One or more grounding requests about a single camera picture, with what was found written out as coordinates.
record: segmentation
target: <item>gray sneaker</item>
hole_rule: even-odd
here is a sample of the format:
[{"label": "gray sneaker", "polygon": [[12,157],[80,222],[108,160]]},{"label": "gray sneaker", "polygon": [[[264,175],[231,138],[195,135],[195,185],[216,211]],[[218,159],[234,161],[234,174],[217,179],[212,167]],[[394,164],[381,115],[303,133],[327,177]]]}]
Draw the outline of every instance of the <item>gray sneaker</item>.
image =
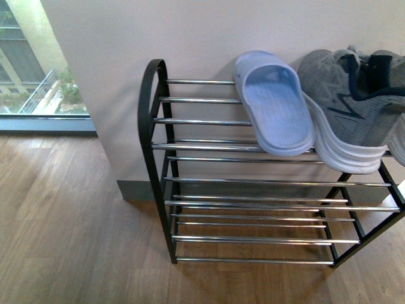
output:
[{"label": "gray sneaker", "polygon": [[[390,56],[392,58],[387,74],[389,86],[405,88],[405,56],[399,56],[398,54],[386,50],[377,51],[372,54],[372,56],[381,55]],[[391,132],[388,147],[397,162],[405,166],[405,114],[401,115],[401,119]]]},{"label": "gray sneaker", "polygon": [[405,90],[358,86],[361,59],[355,52],[317,50],[297,71],[311,112],[315,148],[325,164],[342,172],[368,174],[380,166]]}]

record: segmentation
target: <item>chrome rod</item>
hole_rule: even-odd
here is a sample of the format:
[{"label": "chrome rod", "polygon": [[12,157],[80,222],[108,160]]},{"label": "chrome rod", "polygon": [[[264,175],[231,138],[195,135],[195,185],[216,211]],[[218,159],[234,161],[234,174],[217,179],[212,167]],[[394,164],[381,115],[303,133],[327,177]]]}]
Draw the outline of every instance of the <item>chrome rod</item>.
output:
[{"label": "chrome rod", "polygon": [[276,225],[276,224],[248,224],[248,223],[206,223],[206,222],[177,222],[178,225],[206,225],[206,226],[241,226],[241,227],[274,227],[274,228],[326,228],[326,225]]},{"label": "chrome rod", "polygon": [[347,203],[347,199],[335,198],[259,198],[250,196],[208,196],[208,195],[173,195],[174,198],[190,200],[237,200],[237,201],[291,201],[312,203]]},{"label": "chrome rod", "polygon": [[276,264],[313,264],[313,265],[333,265],[329,261],[307,261],[307,260],[260,260],[251,258],[189,258],[178,256],[178,261],[183,262],[230,262],[230,263],[276,263]]},{"label": "chrome rod", "polygon": [[306,165],[320,165],[323,162],[319,160],[267,160],[260,158],[215,158],[215,157],[179,157],[169,156],[171,161],[191,161],[191,162],[222,162],[222,163],[282,163],[282,164],[298,164],[305,163]]},{"label": "chrome rod", "polygon": [[216,214],[176,214],[171,217],[193,219],[235,219],[235,220],[286,220],[298,222],[354,222],[353,218],[328,218],[328,217],[270,217],[263,215],[216,215]]},{"label": "chrome rod", "polygon": [[176,143],[205,143],[205,144],[254,144],[258,145],[257,141],[247,141],[241,139],[175,139]]},{"label": "chrome rod", "polygon": [[179,151],[215,151],[215,152],[249,152],[264,153],[259,146],[191,146],[186,144],[152,144],[155,150]]},{"label": "chrome rod", "polygon": [[168,84],[217,84],[224,86],[234,86],[234,81],[219,81],[219,80],[193,80],[193,79],[167,79]]},{"label": "chrome rod", "polygon": [[241,105],[238,99],[230,98],[183,98],[183,97],[160,97],[162,103],[221,103],[228,105]]},{"label": "chrome rod", "polygon": [[389,183],[374,182],[301,182],[297,180],[259,180],[259,179],[193,179],[186,177],[165,177],[172,182],[224,182],[234,184],[270,184],[270,185],[295,185],[295,186],[324,186],[324,187],[347,187],[347,186],[367,186],[367,187],[390,187]]},{"label": "chrome rod", "polygon": [[207,201],[165,201],[168,206],[181,206],[183,208],[190,207],[225,207],[235,209],[255,209],[255,210],[273,210],[273,211],[309,211],[319,212],[320,210],[341,210],[341,211],[377,211],[377,212],[400,212],[399,207],[372,207],[372,206],[330,206],[330,205],[271,205],[257,203],[222,203],[222,202],[207,202]]},{"label": "chrome rod", "polygon": [[243,237],[243,236],[171,236],[181,242],[208,243],[251,243],[251,244],[286,244],[286,245],[320,245],[359,244],[357,239],[293,239],[282,237]]},{"label": "chrome rod", "polygon": [[250,210],[250,211],[291,211],[291,212],[319,212],[319,208],[306,208],[306,209],[292,209],[292,208],[267,208],[267,207],[236,207],[236,206],[196,206],[196,205],[182,205],[184,209],[198,209],[198,210]]},{"label": "chrome rod", "polygon": [[170,125],[240,125],[251,126],[252,124],[245,120],[198,120],[198,119],[176,119],[176,118],[154,118],[156,124]]}]

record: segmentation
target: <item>window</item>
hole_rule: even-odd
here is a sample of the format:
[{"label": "window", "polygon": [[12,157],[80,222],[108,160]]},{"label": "window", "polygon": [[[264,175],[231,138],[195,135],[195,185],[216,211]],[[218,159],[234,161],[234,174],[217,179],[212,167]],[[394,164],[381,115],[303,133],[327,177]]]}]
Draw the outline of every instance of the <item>window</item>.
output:
[{"label": "window", "polygon": [[89,116],[38,0],[0,0],[0,119],[10,114]]}]

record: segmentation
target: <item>wooden floor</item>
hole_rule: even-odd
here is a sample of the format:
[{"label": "wooden floor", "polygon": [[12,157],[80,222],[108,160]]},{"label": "wooden floor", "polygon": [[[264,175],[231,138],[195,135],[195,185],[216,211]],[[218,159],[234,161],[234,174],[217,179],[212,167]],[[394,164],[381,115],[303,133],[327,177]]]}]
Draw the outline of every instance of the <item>wooden floor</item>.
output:
[{"label": "wooden floor", "polygon": [[180,263],[98,139],[0,136],[0,303],[405,303],[405,222],[336,270]]}]

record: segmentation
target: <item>shoe rack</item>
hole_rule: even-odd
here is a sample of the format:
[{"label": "shoe rack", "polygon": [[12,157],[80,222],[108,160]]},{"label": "shoe rack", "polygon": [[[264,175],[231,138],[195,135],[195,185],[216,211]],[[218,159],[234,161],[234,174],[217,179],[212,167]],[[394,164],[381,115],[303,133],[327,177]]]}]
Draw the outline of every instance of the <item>shoe rack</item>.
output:
[{"label": "shoe rack", "polygon": [[[328,265],[336,268],[405,215],[405,200],[383,161],[378,170],[381,182],[350,182],[342,172],[334,182],[305,180],[207,179],[182,176],[182,162],[260,163],[272,170],[294,165],[320,165],[317,160],[275,160],[254,141],[181,139],[175,125],[250,127],[248,121],[187,120],[172,116],[172,104],[221,104],[242,106],[236,99],[172,97],[172,85],[232,86],[229,81],[168,79],[163,60],[152,60],[144,73],[138,108],[139,139],[153,189],[154,199],[172,263],[235,262]],[[155,129],[165,129],[164,142],[153,142]],[[156,153],[163,151],[163,163]],[[238,157],[212,157],[213,152],[232,152]],[[258,157],[260,153],[266,158]],[[304,155],[314,156],[310,149]],[[384,157],[390,157],[389,151]],[[233,195],[188,193],[187,186],[208,189],[248,187],[252,189],[322,189],[326,195],[313,198],[269,197],[261,191]],[[351,189],[364,193],[384,188],[395,203],[367,204],[352,199]]]}]

